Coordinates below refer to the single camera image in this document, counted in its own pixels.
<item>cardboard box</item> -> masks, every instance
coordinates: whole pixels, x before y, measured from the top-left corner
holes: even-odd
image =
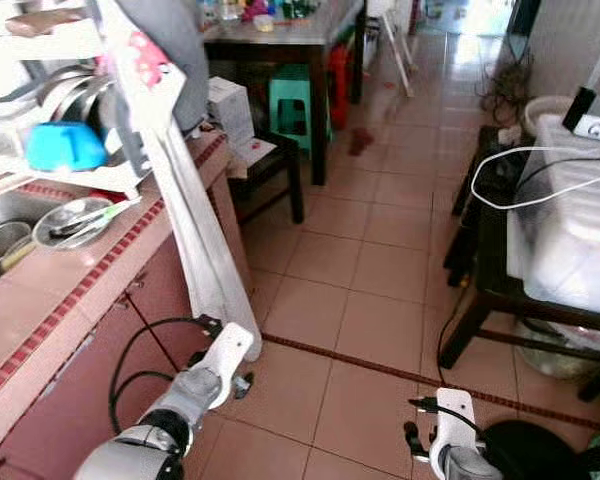
[[[209,114],[237,148],[255,135],[247,89],[221,77],[209,80]]]

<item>tiled floor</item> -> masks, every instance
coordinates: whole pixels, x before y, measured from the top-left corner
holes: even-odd
[[[327,185],[306,185],[303,225],[290,222],[281,202],[245,228],[252,303],[264,332],[411,378],[438,379],[438,332],[459,295],[447,287],[442,268],[456,227],[449,211],[477,129],[489,122],[473,82],[497,42],[417,38],[418,96],[409,100],[396,87],[390,56],[378,59],[349,122],[367,127],[375,142],[349,156],[350,132],[337,134]],[[513,325],[506,315],[488,321],[501,331]],[[434,419],[416,415],[407,399],[432,394],[432,387],[272,342],[242,368],[254,371],[255,385],[245,399],[209,416],[187,458],[189,479],[433,478],[426,465],[411,461],[402,438],[402,424],[414,420],[426,439]],[[510,346],[474,340],[445,376],[484,394],[600,423],[600,399],[580,402],[574,384],[537,373]],[[474,407],[480,425],[519,417],[578,449],[595,433],[485,400]]]

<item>red plastic stool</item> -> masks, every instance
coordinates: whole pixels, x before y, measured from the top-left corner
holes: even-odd
[[[347,112],[349,110],[347,62],[349,51],[343,45],[339,45],[329,55],[329,98],[331,124],[337,130],[343,130],[347,126]]]

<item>kitchen counter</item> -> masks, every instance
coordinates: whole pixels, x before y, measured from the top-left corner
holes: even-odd
[[[205,187],[219,174],[222,182],[216,183],[226,185],[230,154],[226,142],[212,141],[218,137],[224,140],[215,134],[195,152]],[[88,193],[60,184],[22,188],[62,201]],[[92,244],[63,252],[38,247],[0,278],[0,442],[171,235],[152,176],[140,192],[139,204],[116,217]]]

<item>wall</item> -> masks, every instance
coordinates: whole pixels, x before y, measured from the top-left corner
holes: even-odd
[[[530,44],[531,94],[574,95],[600,55],[600,0],[542,0]]]

